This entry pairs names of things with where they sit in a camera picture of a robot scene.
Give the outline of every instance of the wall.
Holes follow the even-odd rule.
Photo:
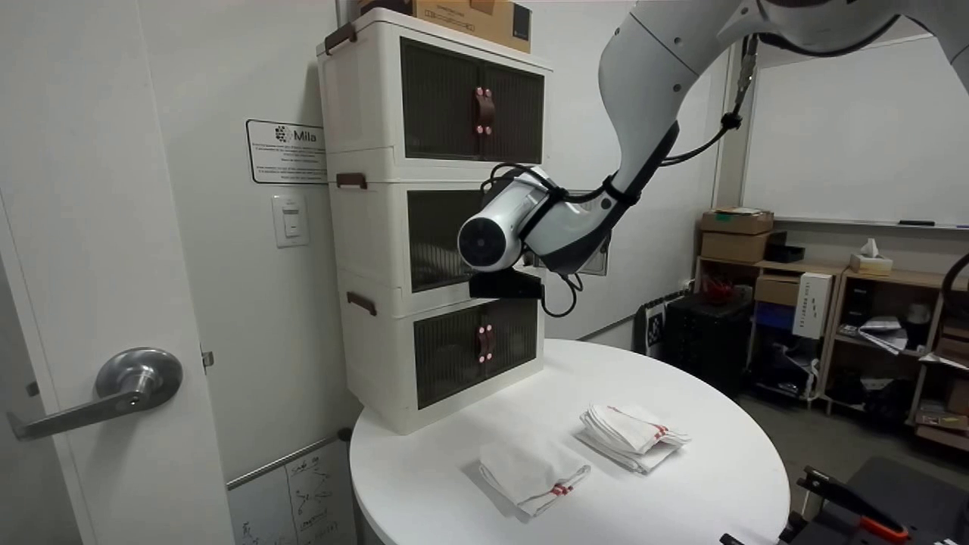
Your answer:
[[[533,0],[533,54],[556,70],[556,168],[574,187],[597,187],[618,168],[618,142],[599,100],[599,51],[627,19],[634,0]],[[707,142],[720,121],[727,62],[717,62],[691,92],[679,121],[676,151]],[[694,220],[713,204],[717,147],[661,169],[642,204],[611,233],[608,275],[584,279],[578,309],[547,321],[547,337],[578,340],[634,316],[644,301],[672,293],[694,271]],[[567,309],[568,293],[547,279],[551,309]]]
[[[744,204],[786,217],[969,220],[969,94],[897,24],[847,59],[759,50]]]
[[[18,441],[2,418],[2,411],[42,415],[41,396],[26,396],[32,381],[24,333],[0,266],[0,542],[83,542],[56,441]]]
[[[341,348],[324,184],[256,184],[245,119],[319,123],[334,0],[144,0],[226,479],[335,437]],[[269,198],[302,193],[308,247]]]

